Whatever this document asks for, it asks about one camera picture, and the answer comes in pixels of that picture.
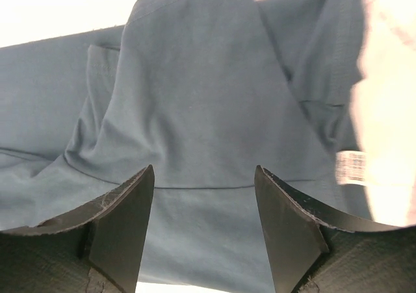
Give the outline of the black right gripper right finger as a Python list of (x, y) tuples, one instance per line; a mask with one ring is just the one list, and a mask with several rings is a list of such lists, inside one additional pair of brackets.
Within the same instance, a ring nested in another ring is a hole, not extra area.
[(414, 292), (415, 228), (356, 217), (255, 170), (276, 292)]

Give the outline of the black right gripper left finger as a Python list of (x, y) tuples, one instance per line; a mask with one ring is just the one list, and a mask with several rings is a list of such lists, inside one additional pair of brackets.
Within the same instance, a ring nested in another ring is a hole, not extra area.
[(1, 291), (134, 292), (154, 181), (148, 166), (76, 209), (1, 231)]

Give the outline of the teal blue polo shirt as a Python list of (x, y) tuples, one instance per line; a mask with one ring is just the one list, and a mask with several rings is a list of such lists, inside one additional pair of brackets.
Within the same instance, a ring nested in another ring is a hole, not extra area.
[(127, 23), (1, 50), (1, 228), (155, 170), (140, 280), (273, 292), (256, 166), (368, 217), (357, 148), (362, 0), (138, 0)]

